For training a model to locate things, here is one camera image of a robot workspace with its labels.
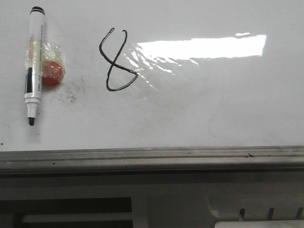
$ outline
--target whiteboard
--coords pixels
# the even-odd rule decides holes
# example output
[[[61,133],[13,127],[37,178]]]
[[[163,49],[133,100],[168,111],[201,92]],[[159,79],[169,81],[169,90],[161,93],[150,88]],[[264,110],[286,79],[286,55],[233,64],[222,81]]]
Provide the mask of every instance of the whiteboard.
[[[66,76],[24,104],[29,12],[46,13]],[[300,0],[2,0],[0,151],[304,144]],[[137,70],[105,87],[110,64]],[[110,84],[129,74],[114,69]]]

